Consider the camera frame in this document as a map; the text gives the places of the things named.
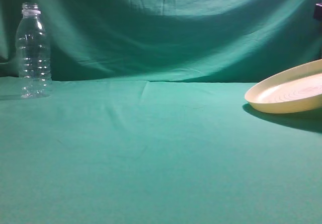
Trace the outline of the dark robot arm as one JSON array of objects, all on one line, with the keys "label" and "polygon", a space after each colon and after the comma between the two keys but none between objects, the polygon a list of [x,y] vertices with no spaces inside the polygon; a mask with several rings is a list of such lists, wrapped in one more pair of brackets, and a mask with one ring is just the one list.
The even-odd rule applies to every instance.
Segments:
[{"label": "dark robot arm", "polygon": [[321,4],[321,2],[315,4],[313,18],[319,22],[322,21],[322,4]]}]

